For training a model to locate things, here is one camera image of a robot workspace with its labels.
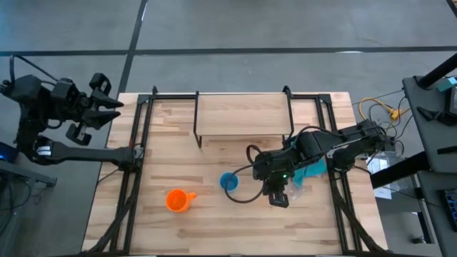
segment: teal cloth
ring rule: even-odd
[[[301,188],[303,186],[303,180],[306,177],[321,175],[326,171],[326,163],[323,161],[323,158],[321,158],[314,164],[295,170],[295,175],[292,178],[292,182],[296,188]]]

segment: black metal frame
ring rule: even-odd
[[[317,116],[319,120],[319,126],[325,128],[325,121],[323,116],[323,109],[322,103],[327,106],[328,110],[328,117],[330,119],[330,125],[332,130],[336,130],[336,121],[335,116],[333,113],[333,106],[331,104],[331,97],[330,94],[293,94],[288,86],[283,88],[283,92],[287,95],[288,101],[288,113],[290,116],[291,122],[291,133],[289,136],[293,135],[293,114],[291,108],[291,100],[294,99],[309,99],[314,100],[316,104]],[[136,102],[136,110],[134,116],[134,122],[131,130],[130,136],[130,147],[134,147],[136,145],[136,136],[138,133],[139,128],[139,120],[140,115],[142,112],[142,108],[144,104],[147,104],[146,107],[146,116],[143,128],[143,135],[141,137],[140,147],[145,151],[147,140],[148,140],[148,126],[151,121],[152,112],[153,112],[153,104],[154,100],[195,100],[195,113],[194,113],[194,136],[197,140],[197,144],[201,147],[201,136],[196,134],[196,120],[197,120],[197,107],[198,107],[198,99],[199,99],[199,92],[197,91],[195,94],[158,94],[157,88],[154,86],[152,90],[152,94],[140,94],[138,95],[138,99]],[[116,209],[116,215],[113,220],[113,223],[109,226],[106,233],[100,238],[99,242],[91,248],[89,251],[81,252],[78,256],[125,256],[129,255],[130,245],[131,245],[131,237],[133,234],[134,228],[134,220],[135,220],[135,212],[136,212],[136,204],[138,201],[139,196],[139,187],[141,182],[141,173],[143,167],[144,158],[141,157],[139,163],[139,169],[135,173],[134,178],[134,185],[131,189],[130,196],[126,199],[127,188],[129,184],[129,178],[131,172],[124,171],[122,182],[121,182],[121,190],[119,192],[119,199],[118,205]],[[345,182],[343,181],[343,189],[345,191],[346,202],[351,206],[351,210],[353,210],[352,198],[350,193],[350,189],[348,187],[347,178]],[[348,250],[347,240],[346,240],[346,233],[344,231],[344,223],[343,223],[343,216],[341,215],[341,210],[339,207],[334,203],[335,212],[336,212],[336,222],[338,226],[338,234],[341,240],[341,250],[342,252]],[[124,239],[124,245],[122,250],[118,250],[118,240],[119,240],[119,228],[121,226],[121,222],[123,219],[128,216],[127,227],[126,227],[126,235]],[[105,247],[107,246],[108,242],[110,243],[109,251],[103,252]]]
[[[290,92],[290,89],[287,86],[284,87],[283,92],[285,94],[288,94],[289,100],[294,100],[294,99],[314,100],[315,104],[316,104],[319,126],[322,128],[326,127],[325,119],[324,119],[324,115],[323,115],[323,109],[322,109],[322,104],[325,104],[327,107],[327,111],[328,111],[328,117],[329,117],[329,121],[330,121],[331,130],[332,131],[337,130],[336,120],[335,120],[335,115],[333,112],[333,105],[331,102],[330,94],[292,94]],[[149,127],[151,117],[152,117],[154,100],[193,100],[194,99],[194,100],[196,100],[196,105],[197,105],[198,95],[199,95],[199,92],[196,92],[195,94],[158,94],[157,88],[155,86],[153,87],[152,94],[140,94],[138,96],[137,103],[136,103],[134,124],[133,124],[132,131],[131,131],[131,140],[130,140],[129,145],[131,147],[136,145],[135,139],[136,139],[136,135],[138,133],[139,118],[140,118],[141,110],[142,110],[144,104],[147,104],[147,110],[146,110],[145,123],[144,123],[144,129],[143,129],[144,132],[143,132],[140,144],[141,144],[141,148],[144,149],[144,151],[145,151],[146,145],[147,145],[147,140],[148,140],[148,132],[149,132],[148,127]],[[116,210],[116,216],[115,216],[113,223],[109,226],[108,230],[106,231],[106,233],[100,238],[99,242],[91,250],[83,251],[77,255],[71,255],[71,256],[130,256],[129,252],[130,252],[130,245],[131,245],[131,237],[132,237],[133,228],[134,228],[136,204],[137,204],[138,195],[139,195],[139,186],[140,186],[140,182],[141,182],[141,172],[142,172],[143,162],[144,162],[144,158],[141,157],[140,163],[139,163],[139,170],[138,170],[138,172],[135,173],[134,186],[131,189],[131,194],[127,199],[126,199],[127,185],[128,185],[129,177],[131,174],[128,171],[124,172],[122,183],[121,183],[121,191],[119,193],[119,201],[118,201],[118,208]],[[330,180],[330,189],[332,190],[332,188],[336,188],[335,173],[328,172],[328,177]],[[349,209],[353,212],[354,207],[353,207],[353,201],[351,198],[351,190],[349,188],[347,176],[344,173],[342,174],[341,183],[342,183],[342,188],[343,188],[343,192],[344,192],[345,202],[348,204]],[[337,224],[337,228],[338,228],[338,236],[340,238],[342,254],[348,254],[351,256],[398,256],[398,257],[408,256],[408,255],[393,254],[393,253],[379,253],[379,252],[362,251],[360,237],[357,234],[355,228],[352,226],[352,224],[349,224],[349,225],[351,227],[351,232],[352,232],[352,236],[354,239],[355,250],[350,250],[348,248],[348,241],[346,238],[346,232],[345,232],[345,228],[344,228],[343,215],[341,213],[341,208],[336,203],[336,200],[333,197],[333,194],[332,194],[332,200],[333,200],[333,205],[334,205],[334,210],[335,210],[336,224]],[[124,239],[124,245],[123,245],[122,250],[118,250],[117,243],[118,243],[118,239],[119,239],[119,228],[120,228],[122,220],[125,218],[125,216],[127,214],[128,214],[128,222],[127,222],[126,235],[125,235],[125,239]],[[109,241],[111,242],[111,245],[109,246],[109,250],[103,251]]]

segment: wooden shelf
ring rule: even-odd
[[[199,136],[288,135],[291,122],[287,95],[199,95]]]

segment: table leg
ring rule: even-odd
[[[429,169],[427,155],[423,151],[371,175],[371,185],[373,188],[379,188],[401,178],[414,175],[418,171]]]

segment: wooden board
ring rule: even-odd
[[[286,135],[291,132],[285,94],[200,95],[197,135]]]
[[[338,128],[354,125],[348,93],[331,93],[331,96]],[[122,115],[113,122],[109,147],[129,143],[136,97],[137,94],[120,95],[119,100],[126,105],[119,109]],[[295,131],[318,125],[313,100],[293,100],[292,107]],[[194,101],[154,102],[131,254],[340,253],[327,175],[305,179],[306,191],[300,198],[291,200],[288,208],[270,206],[264,196],[249,204],[231,202],[219,187],[220,175],[247,164],[245,149],[250,143],[269,150],[281,146],[281,137],[206,136],[199,149],[192,134],[193,119]],[[100,177],[115,168],[105,163]],[[247,199],[258,192],[261,184],[252,179],[251,172],[239,174],[240,186],[234,197]],[[92,247],[112,222],[121,177],[121,172],[115,173],[98,186],[83,249]],[[348,179],[356,215],[374,240],[386,248],[369,175],[354,169],[348,173]],[[166,209],[165,197],[173,188],[197,193],[187,213]],[[125,226],[121,228],[120,246],[124,232]],[[351,242],[347,222],[346,234]]]

